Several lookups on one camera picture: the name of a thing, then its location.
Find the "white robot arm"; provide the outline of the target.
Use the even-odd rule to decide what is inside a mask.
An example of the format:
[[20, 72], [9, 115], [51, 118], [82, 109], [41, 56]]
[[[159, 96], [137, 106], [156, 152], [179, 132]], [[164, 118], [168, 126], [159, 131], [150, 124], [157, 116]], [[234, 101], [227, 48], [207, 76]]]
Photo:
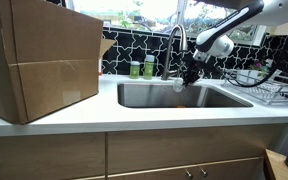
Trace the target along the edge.
[[211, 56], [225, 58], [231, 54], [234, 43], [228, 32], [244, 25], [278, 26], [287, 22], [288, 0], [253, 0], [196, 37], [194, 62], [189, 63], [183, 74], [183, 84], [197, 81], [198, 71]]

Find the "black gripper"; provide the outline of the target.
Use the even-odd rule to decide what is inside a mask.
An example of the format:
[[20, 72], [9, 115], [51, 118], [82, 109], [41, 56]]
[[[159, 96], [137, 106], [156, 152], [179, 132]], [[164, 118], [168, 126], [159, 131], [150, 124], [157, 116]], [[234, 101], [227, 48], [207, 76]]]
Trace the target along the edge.
[[184, 72], [183, 80], [185, 84], [193, 84], [204, 76], [202, 66], [199, 61], [189, 61], [186, 63], [187, 70]]

